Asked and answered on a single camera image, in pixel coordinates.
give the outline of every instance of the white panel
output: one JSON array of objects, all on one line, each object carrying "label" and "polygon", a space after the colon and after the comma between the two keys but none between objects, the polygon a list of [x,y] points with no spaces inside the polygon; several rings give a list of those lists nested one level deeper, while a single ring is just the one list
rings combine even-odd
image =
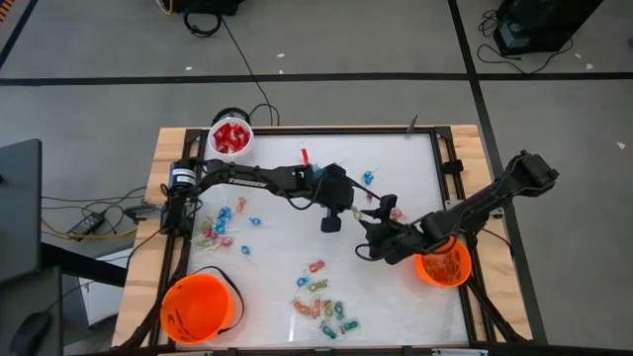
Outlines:
[{"label": "white panel", "polygon": [[[362,181],[366,170],[376,169],[370,188],[378,195],[395,193],[399,207],[408,218],[441,210],[441,196],[430,137],[402,135],[268,135],[258,136],[249,162],[265,168],[301,164],[301,148],[308,150],[311,163],[323,167],[339,162],[347,175]],[[420,282],[408,258],[390,266],[383,261],[367,262],[354,254],[365,243],[365,230],[351,212],[341,215],[342,229],[320,232],[325,209],[313,206],[294,210],[284,199],[269,192],[238,186],[215,186],[205,192],[204,207],[196,225],[206,216],[216,216],[228,201],[234,209],[237,198],[247,200],[242,214],[235,214],[227,235],[235,236],[231,247],[192,251],[189,273],[208,265],[225,270],[243,293],[246,314],[234,330],[216,337],[210,347],[301,347],[301,346],[388,346],[464,344],[466,329],[458,291],[443,290]],[[306,200],[298,199],[304,205]],[[374,209],[364,192],[354,198],[359,209]],[[248,218],[265,224],[252,225]],[[240,252],[247,245],[251,263]],[[318,320],[297,314],[291,299],[296,281],[309,262],[322,259],[325,268],[319,278],[327,278],[328,288],[321,299],[343,301],[349,318],[357,318],[358,330],[330,340],[318,329]],[[305,302],[310,292],[300,293]]]},{"label": "white panel", "polygon": [[[129,248],[107,256],[101,256],[97,259],[125,268],[128,264],[128,257],[131,252],[132,249]],[[79,278],[80,285],[90,281],[91,280]],[[83,297],[83,304],[86,308],[88,324],[93,325],[119,312],[123,298],[123,288],[93,282],[81,288],[81,296]]]}]

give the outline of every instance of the black cable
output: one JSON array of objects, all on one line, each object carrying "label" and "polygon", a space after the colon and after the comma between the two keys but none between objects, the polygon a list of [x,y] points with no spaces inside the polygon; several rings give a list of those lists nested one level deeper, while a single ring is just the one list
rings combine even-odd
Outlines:
[{"label": "black cable", "polygon": [[492,36],[498,27],[497,10],[489,10],[482,14],[484,20],[479,24],[477,30],[481,32],[485,38]]},{"label": "black cable", "polygon": [[[121,212],[121,215],[119,216],[119,219],[114,224],[114,226],[112,226],[110,221],[106,218],[106,213],[112,208],[119,209],[119,211]],[[119,227],[119,225],[123,222],[123,218],[126,216],[126,212],[121,206],[119,206],[119,205],[112,205],[112,206],[106,208],[103,212],[101,212],[101,215],[106,220],[106,222],[108,222],[108,224],[110,225],[110,229],[107,230],[106,232],[102,233],[102,234],[108,234],[110,232],[113,233],[113,234],[117,234],[117,227]]]},{"label": "black cable", "polygon": [[[259,109],[259,108],[263,108],[263,107],[269,107],[269,108],[271,108],[272,110],[274,110],[274,111],[275,111],[275,115],[277,116],[277,126],[281,126],[281,117],[280,117],[280,115],[279,115],[279,110],[277,110],[277,108],[275,108],[273,105],[269,105],[269,104],[266,104],[266,103],[257,104],[257,105],[253,108],[253,110],[251,110],[251,111],[250,111],[250,113],[248,114],[248,116],[249,116],[250,118],[252,118],[253,114],[257,111],[257,109]],[[273,126],[273,117],[272,117],[272,116],[270,117],[270,126]]]},{"label": "black cable", "polygon": [[91,283],[95,283],[95,282],[96,282],[96,281],[86,282],[86,283],[84,283],[84,284],[82,284],[82,285],[79,285],[79,286],[77,286],[77,287],[75,287],[75,288],[71,289],[70,291],[68,291],[68,292],[66,292],[66,293],[64,293],[64,294],[62,294],[62,295],[61,295],[61,297],[57,298],[54,302],[52,302],[52,304],[51,304],[50,306],[48,306],[48,307],[44,310],[44,312],[50,312],[50,309],[52,309],[52,307],[54,307],[57,303],[61,302],[61,301],[62,301],[64,298],[66,298],[66,296],[68,296],[69,294],[71,294],[72,292],[74,292],[74,291],[76,291],[76,290],[78,290],[78,289],[80,289],[80,288],[82,288],[82,287],[85,287],[85,286],[87,286],[87,285],[89,285],[89,284],[91,284]]},{"label": "black cable", "polygon": [[371,246],[369,245],[369,243],[361,243],[361,244],[357,245],[356,248],[354,248],[354,253],[356,253],[356,256],[358,256],[358,258],[360,258],[362,260],[369,261],[369,262],[376,262],[376,261],[380,261],[383,258],[385,258],[385,256],[380,256],[380,257],[375,257],[375,258],[373,258],[373,257],[365,257],[362,254],[360,254],[360,252],[358,252],[358,249],[361,248],[361,247],[370,247],[371,248]]},{"label": "black cable", "polygon": [[504,59],[510,59],[510,60],[521,60],[521,58],[512,58],[512,57],[508,57],[508,56],[504,56],[501,53],[499,53],[498,51],[496,51],[494,48],[492,48],[489,44],[482,44],[479,46],[479,48],[477,48],[477,58],[482,61],[483,63],[488,63],[488,64],[499,64],[499,63],[506,63],[509,64],[511,66],[513,66],[516,70],[518,70],[521,74],[535,74],[540,72],[541,70],[545,69],[545,67],[547,67],[550,62],[552,61],[552,59],[554,59],[555,56],[559,55],[559,54],[563,54],[567,51],[569,51],[570,49],[572,49],[572,47],[574,47],[574,40],[572,40],[571,38],[569,39],[569,43],[570,46],[568,48],[565,49],[561,49],[555,53],[552,53],[552,55],[550,55],[547,60],[545,60],[545,63],[543,63],[543,65],[541,65],[540,67],[536,68],[535,70],[532,70],[530,72],[526,72],[523,69],[519,68],[516,64],[512,63],[509,60],[487,60],[487,59],[483,59],[481,56],[481,51],[483,48],[488,48],[490,49],[492,52],[494,52],[496,55],[498,55],[501,58]]},{"label": "black cable", "polygon": [[65,198],[56,198],[56,197],[47,197],[42,196],[42,199],[58,201],[58,202],[66,202],[66,203],[89,203],[89,202],[101,202],[101,201],[109,201],[109,200],[120,200],[120,202],[126,199],[141,199],[144,196],[132,196],[132,193],[137,192],[139,190],[145,189],[147,186],[142,186],[138,188],[134,188],[127,192],[123,197],[110,197],[110,198],[97,198],[97,199],[65,199]]},{"label": "black cable", "polygon": [[[95,212],[95,211],[93,211],[93,210],[87,209],[87,208],[85,208],[85,207],[79,207],[79,206],[42,207],[42,210],[64,210],[64,209],[79,209],[79,210],[81,210],[82,212],[83,212],[84,210],[86,210],[86,211],[88,211],[88,212],[90,212],[90,213],[100,214],[100,213],[97,213],[97,212]],[[121,218],[117,221],[117,223],[112,224],[112,223],[110,222],[110,220],[108,220],[108,219],[105,217],[105,213],[104,213],[104,212],[102,212],[101,214],[104,214],[104,219],[105,219],[106,223],[110,226],[110,230],[109,230],[108,232],[106,232],[106,233],[103,233],[103,234],[108,234],[108,233],[110,233],[110,231],[113,231],[114,233],[117,233],[117,231],[116,231],[116,227],[118,226],[118,224],[119,224],[119,223],[121,223],[121,220],[123,219],[123,217],[121,217]],[[51,232],[42,231],[42,233],[47,234],[47,235],[51,235],[51,236],[54,236],[54,237],[60,237],[60,238],[68,239],[67,237],[63,237],[63,236],[60,236],[60,235],[57,235],[57,234],[54,234],[54,233],[51,233]]]},{"label": "black cable", "polygon": [[261,85],[259,85],[259,82],[257,81],[257,77],[255,77],[255,74],[253,74],[252,69],[250,69],[250,64],[248,64],[248,60],[246,60],[246,56],[241,51],[241,48],[239,47],[239,44],[237,44],[237,41],[235,40],[235,37],[233,36],[233,33],[228,28],[228,25],[226,24],[226,20],[223,17],[220,17],[220,19],[221,19],[223,25],[225,25],[225,29],[228,32],[228,35],[230,36],[230,39],[235,44],[235,47],[237,48],[237,51],[239,52],[239,55],[241,55],[241,58],[244,61],[244,64],[246,64],[246,68],[248,69],[248,72],[250,73],[251,78],[253,78],[253,81],[255,82],[255,85],[257,85],[257,88],[259,88],[259,91],[264,96],[264,100],[266,101],[266,105],[268,106],[268,111],[270,112],[270,122],[272,123],[273,122],[273,110],[272,110],[272,105],[270,105],[270,101],[268,100],[268,96],[266,95],[266,92],[264,91],[264,89],[262,89]]},{"label": "black cable", "polygon": [[505,238],[501,237],[501,235],[496,234],[496,233],[488,230],[487,228],[482,228],[482,231],[485,231],[485,232],[489,233],[491,236],[496,237],[496,238],[500,239],[501,241],[505,242],[505,244],[507,245],[507,248],[509,248],[509,250],[510,250],[510,256],[514,257],[514,249],[512,249],[512,245],[510,244],[510,242],[508,240],[506,240]]},{"label": "black cable", "polygon": [[191,23],[189,22],[189,15],[191,15],[195,10],[204,10],[205,7],[207,7],[206,3],[198,1],[191,6],[188,6],[187,9],[185,9],[185,13],[183,14],[183,21],[185,22],[185,27],[187,28],[187,30],[189,30],[189,32],[193,36],[201,39],[208,38],[216,33],[220,29],[220,24],[222,23],[222,17],[220,15],[212,14],[216,16],[217,20],[216,25],[212,29],[205,31],[200,30],[200,28],[196,25],[191,25]]},{"label": "black cable", "polygon": [[311,207],[315,203],[315,199],[317,198],[318,192],[320,191],[321,183],[323,183],[323,176],[322,175],[320,176],[320,178],[318,178],[318,184],[316,184],[316,190],[315,190],[315,193],[313,194],[313,196],[310,198],[310,202],[306,206],[303,206],[303,207],[298,207],[297,205],[295,205],[295,203],[293,203],[293,201],[290,199],[290,197],[288,197],[286,192],[284,192],[283,190],[281,192],[284,195],[284,198],[286,198],[288,203],[290,203],[290,205],[293,208],[297,209],[298,211],[304,211],[307,208]]},{"label": "black cable", "polygon": [[146,243],[148,243],[151,239],[155,238],[156,236],[158,236],[158,233],[160,232],[160,229],[157,230],[155,233],[153,233],[152,235],[150,235],[148,238],[145,239],[145,241],[141,242],[137,247],[133,248],[132,251],[130,252],[130,258],[128,259],[128,263],[126,264],[126,269],[128,271],[130,271],[130,262],[132,261],[132,256],[135,254],[135,252],[143,245],[145,245]]},{"label": "black cable", "polygon": [[[499,22],[498,22],[498,19],[497,19],[497,10],[489,10],[489,11],[485,12],[484,14],[482,14],[482,18],[484,18],[484,20],[479,24],[479,26],[477,27],[477,30],[479,30],[479,32],[481,32],[482,35],[485,38],[488,38],[488,37],[492,36],[495,33],[495,31],[497,30],[497,27],[499,25]],[[501,64],[501,63],[509,64],[512,67],[514,67],[516,70],[518,70],[521,74],[535,74],[535,73],[538,73],[541,70],[545,69],[545,67],[547,67],[550,64],[550,62],[552,61],[552,59],[554,59],[554,57],[556,57],[559,54],[563,54],[563,53],[569,51],[570,49],[572,49],[572,47],[574,46],[574,40],[572,40],[572,38],[570,38],[569,42],[571,43],[569,48],[561,49],[561,50],[559,50],[559,51],[557,51],[555,53],[552,53],[547,58],[547,60],[545,60],[545,63],[543,63],[543,65],[541,65],[540,67],[538,67],[535,70],[532,70],[530,72],[524,71],[523,69],[518,67],[516,64],[511,62],[511,60],[520,61],[522,59],[521,57],[505,56],[505,55],[501,54],[500,52],[498,52],[496,49],[492,48],[489,44],[481,44],[477,48],[477,58],[481,62],[488,63],[488,64]],[[487,60],[487,59],[483,59],[482,58],[482,54],[481,54],[483,48],[488,48],[493,53],[498,55],[500,58],[503,58],[503,60]]]}]

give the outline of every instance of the orange bowl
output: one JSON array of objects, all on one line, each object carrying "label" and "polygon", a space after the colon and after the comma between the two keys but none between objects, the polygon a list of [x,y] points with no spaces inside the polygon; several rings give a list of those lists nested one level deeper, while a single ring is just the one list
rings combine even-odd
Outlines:
[{"label": "orange bowl", "polygon": [[436,252],[442,253],[415,255],[417,277],[431,286],[440,288],[458,287],[466,282],[472,270],[471,256],[466,245],[450,236],[448,242]]},{"label": "orange bowl", "polygon": [[167,291],[160,308],[160,323],[174,341],[194,345],[218,335],[228,326],[232,314],[232,300],[225,284],[210,274],[194,274]]}]

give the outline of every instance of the wooden board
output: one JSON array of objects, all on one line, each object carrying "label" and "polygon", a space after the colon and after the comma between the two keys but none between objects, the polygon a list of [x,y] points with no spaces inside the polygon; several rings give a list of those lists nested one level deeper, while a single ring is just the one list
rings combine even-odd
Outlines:
[{"label": "wooden board", "polygon": [[[152,204],[160,206],[164,203],[160,184],[167,183],[169,165],[172,161],[179,159],[182,154],[186,130],[185,128],[161,129],[159,133],[145,193],[145,199]],[[484,154],[477,126],[451,126],[451,130],[457,157],[462,159],[464,163],[465,170],[462,172],[464,190],[467,196],[471,196],[492,181],[488,161]],[[505,236],[502,221],[489,222],[487,228]],[[158,221],[141,222],[136,233],[135,246],[145,241],[157,230]],[[180,255],[180,247],[179,244],[175,247],[174,264]],[[132,335],[154,303],[164,248],[165,236],[158,235],[141,247],[133,256],[117,319],[113,346],[120,345]],[[502,241],[486,236],[486,233],[482,232],[480,233],[478,249],[489,297],[518,333],[527,338],[531,337],[523,298],[507,246]],[[483,339],[483,324],[481,323],[481,315],[478,315],[479,307],[477,307],[477,302],[474,302],[474,298],[471,298],[471,304],[474,306],[473,312],[477,322],[478,338]],[[161,343],[165,343],[167,341],[166,335],[163,333],[159,340]]]}]

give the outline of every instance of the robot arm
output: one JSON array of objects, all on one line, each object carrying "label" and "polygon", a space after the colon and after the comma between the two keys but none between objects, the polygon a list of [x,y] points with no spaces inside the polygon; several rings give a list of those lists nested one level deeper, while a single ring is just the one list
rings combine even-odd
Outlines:
[{"label": "robot arm", "polygon": [[[235,163],[225,163],[218,159],[205,162],[207,173],[195,180],[195,161],[174,162],[171,168],[170,184],[167,189],[167,208],[163,216],[162,228],[176,234],[184,234],[188,228],[184,219],[184,205],[207,189],[218,184],[240,185],[266,189],[275,196],[285,198],[298,210],[305,210],[316,203],[327,208],[327,215],[321,221],[321,231],[340,230],[338,214],[351,209],[354,200],[352,184],[357,184],[345,175],[345,170],[330,164],[317,172],[310,166],[281,166],[264,169]],[[309,204],[296,206],[292,199],[305,198]]]},{"label": "robot arm", "polygon": [[[327,215],[321,221],[323,232],[340,230],[340,218],[337,215],[351,209],[354,187],[366,190],[335,164],[314,172],[311,167],[303,165],[263,169],[212,159],[205,162],[207,173],[199,181],[194,179],[193,167],[196,164],[199,163],[184,160],[172,166],[167,209],[162,223],[167,232],[186,232],[187,228],[183,228],[186,221],[183,214],[185,202],[217,184],[266,189],[273,195],[285,198],[299,210],[317,203],[327,208]],[[371,259],[384,258],[387,263],[396,264],[415,253],[431,253],[460,230],[481,230],[490,212],[507,206],[515,196],[538,197],[549,191],[554,187],[557,177],[558,172],[550,168],[540,155],[522,151],[512,158],[503,174],[490,186],[448,211],[429,213],[407,224],[390,219],[390,212],[396,206],[398,197],[383,196],[378,209],[362,211],[380,220],[377,223],[360,221],[367,231],[369,255]],[[291,201],[294,198],[305,198],[310,203],[297,207]]]},{"label": "robot arm", "polygon": [[540,155],[521,151],[488,187],[450,210],[429,213],[409,224],[389,219],[397,197],[385,196],[379,209],[364,212],[381,220],[380,223],[362,222],[367,230],[370,257],[396,264],[414,253],[436,250],[460,230],[476,233],[484,227],[493,210],[506,207],[515,196],[540,196],[554,187],[558,175]]}]

